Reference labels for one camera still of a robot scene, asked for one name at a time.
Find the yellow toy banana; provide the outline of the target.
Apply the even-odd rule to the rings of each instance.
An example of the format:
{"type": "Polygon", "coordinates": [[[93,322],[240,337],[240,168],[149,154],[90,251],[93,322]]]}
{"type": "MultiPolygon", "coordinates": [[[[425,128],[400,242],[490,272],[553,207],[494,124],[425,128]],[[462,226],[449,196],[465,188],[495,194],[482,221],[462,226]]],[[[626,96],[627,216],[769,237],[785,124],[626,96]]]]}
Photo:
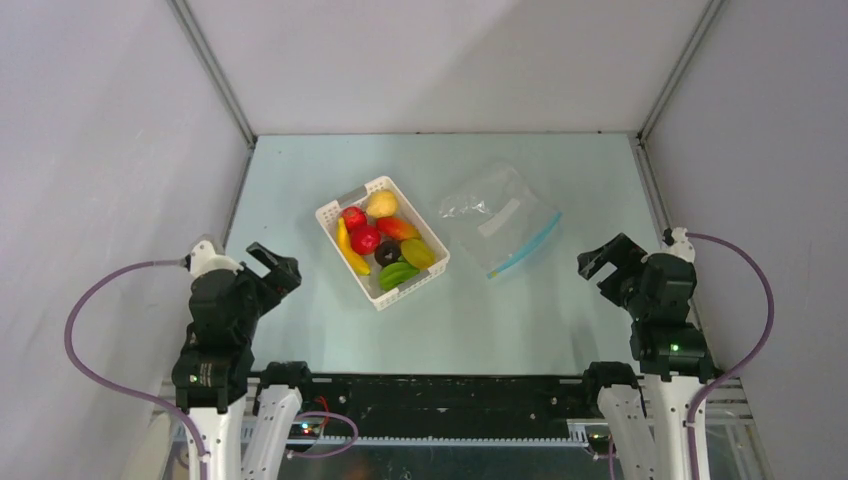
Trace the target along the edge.
{"type": "Polygon", "coordinates": [[[366,260],[352,249],[350,234],[342,218],[337,220],[336,242],[342,256],[356,275],[371,274],[371,268],[366,260]]]}

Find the large red toy apple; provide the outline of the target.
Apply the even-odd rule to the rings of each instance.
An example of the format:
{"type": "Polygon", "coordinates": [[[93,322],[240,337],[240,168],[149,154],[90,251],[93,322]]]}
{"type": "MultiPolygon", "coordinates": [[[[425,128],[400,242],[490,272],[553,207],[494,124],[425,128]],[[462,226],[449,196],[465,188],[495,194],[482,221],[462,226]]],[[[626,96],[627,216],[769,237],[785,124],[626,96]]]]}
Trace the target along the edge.
{"type": "Polygon", "coordinates": [[[363,224],[350,232],[351,249],[361,255],[373,254],[381,243],[381,233],[369,224],[363,224]]]}

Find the green toy starfruit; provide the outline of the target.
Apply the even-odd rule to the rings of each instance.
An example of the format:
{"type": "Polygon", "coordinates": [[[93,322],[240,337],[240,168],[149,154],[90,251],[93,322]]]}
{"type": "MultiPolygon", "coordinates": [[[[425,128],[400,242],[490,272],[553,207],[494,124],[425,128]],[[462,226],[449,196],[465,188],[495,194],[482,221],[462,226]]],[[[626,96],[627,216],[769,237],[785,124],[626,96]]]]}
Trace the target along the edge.
{"type": "Polygon", "coordinates": [[[420,270],[415,266],[405,261],[398,261],[387,265],[381,270],[378,276],[378,283],[383,291],[388,292],[419,273],[420,270]]]}

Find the clear zip top bag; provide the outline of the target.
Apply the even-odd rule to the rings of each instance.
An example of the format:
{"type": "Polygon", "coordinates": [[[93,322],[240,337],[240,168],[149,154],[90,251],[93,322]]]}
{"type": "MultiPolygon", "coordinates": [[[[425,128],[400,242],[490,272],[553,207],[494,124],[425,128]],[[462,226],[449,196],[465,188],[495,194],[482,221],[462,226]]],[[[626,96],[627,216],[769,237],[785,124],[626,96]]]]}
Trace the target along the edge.
{"type": "Polygon", "coordinates": [[[533,253],[562,213],[537,195],[510,164],[483,167],[438,201],[438,216],[493,279],[533,253]]]}

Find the yellow toy starfruit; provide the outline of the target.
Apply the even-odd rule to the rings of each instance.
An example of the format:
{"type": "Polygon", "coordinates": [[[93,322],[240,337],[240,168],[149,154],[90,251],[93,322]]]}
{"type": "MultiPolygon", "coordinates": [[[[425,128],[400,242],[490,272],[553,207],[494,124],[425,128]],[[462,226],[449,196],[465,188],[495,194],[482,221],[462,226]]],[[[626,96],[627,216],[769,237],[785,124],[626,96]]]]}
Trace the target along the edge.
{"type": "Polygon", "coordinates": [[[419,270],[426,270],[436,262],[436,255],[421,239],[411,238],[400,243],[401,255],[407,263],[419,270]]]}

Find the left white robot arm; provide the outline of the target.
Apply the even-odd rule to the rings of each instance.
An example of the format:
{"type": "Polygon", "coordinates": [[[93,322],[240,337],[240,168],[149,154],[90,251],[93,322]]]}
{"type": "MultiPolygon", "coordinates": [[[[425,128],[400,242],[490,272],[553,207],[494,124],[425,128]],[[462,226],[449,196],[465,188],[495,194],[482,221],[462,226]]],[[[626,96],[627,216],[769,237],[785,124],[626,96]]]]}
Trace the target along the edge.
{"type": "Polygon", "coordinates": [[[192,320],[171,379],[196,446],[190,456],[194,479],[277,478],[295,417],[316,403],[306,363],[270,363],[259,375],[254,433],[248,447],[241,446],[257,325],[302,281],[296,259],[257,242],[247,252],[266,274],[218,252],[209,240],[196,243],[183,260],[193,278],[192,320]]]}

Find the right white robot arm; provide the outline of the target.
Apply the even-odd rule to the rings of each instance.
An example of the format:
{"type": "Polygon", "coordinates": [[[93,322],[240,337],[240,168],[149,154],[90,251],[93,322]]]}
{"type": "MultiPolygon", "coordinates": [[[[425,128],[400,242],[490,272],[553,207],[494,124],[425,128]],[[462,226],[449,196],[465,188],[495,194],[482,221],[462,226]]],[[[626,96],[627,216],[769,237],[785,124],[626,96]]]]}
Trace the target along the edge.
{"type": "Polygon", "coordinates": [[[584,373],[585,411],[604,418],[607,457],[627,479],[707,479],[706,401],[715,376],[703,333],[689,321],[697,285],[695,249],[684,228],[668,229],[648,253],[625,234],[578,255],[590,279],[603,267],[601,295],[631,317],[630,348],[639,368],[593,362],[584,373]]]}

